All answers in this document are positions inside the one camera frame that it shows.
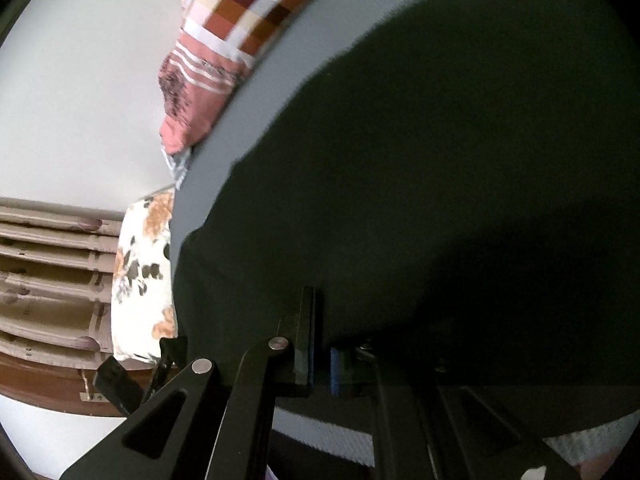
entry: white wall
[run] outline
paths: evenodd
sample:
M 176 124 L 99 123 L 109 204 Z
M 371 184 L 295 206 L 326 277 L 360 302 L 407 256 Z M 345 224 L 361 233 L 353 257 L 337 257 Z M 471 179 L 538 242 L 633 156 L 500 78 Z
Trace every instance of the white wall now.
M 58 480 L 124 418 L 43 410 L 0 396 L 0 421 L 34 473 Z
M 0 48 L 0 197 L 124 211 L 171 182 L 157 74 L 180 0 L 32 0 Z

